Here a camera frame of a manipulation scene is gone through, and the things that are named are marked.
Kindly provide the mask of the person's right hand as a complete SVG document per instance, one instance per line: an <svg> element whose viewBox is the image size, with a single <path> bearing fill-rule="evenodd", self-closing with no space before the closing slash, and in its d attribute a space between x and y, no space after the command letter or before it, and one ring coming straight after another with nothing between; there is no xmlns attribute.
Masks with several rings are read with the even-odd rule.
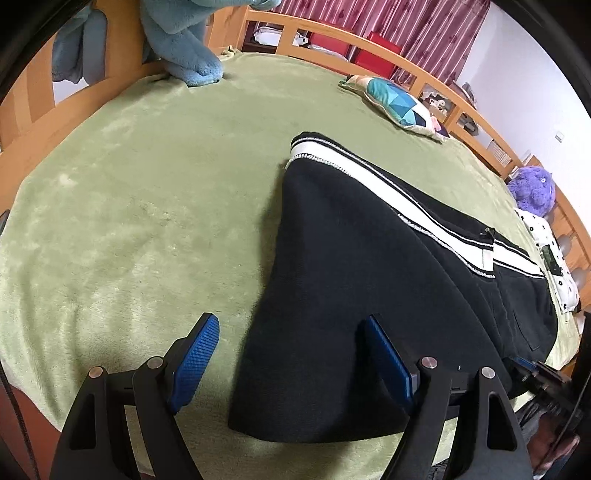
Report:
<svg viewBox="0 0 591 480"><path fill-rule="evenodd" d="M538 474L547 472L552 465L573 452L580 442L578 435L557 441L558 421L549 413L544 413L538 423L536 433L527 444L533 471Z"/></svg>

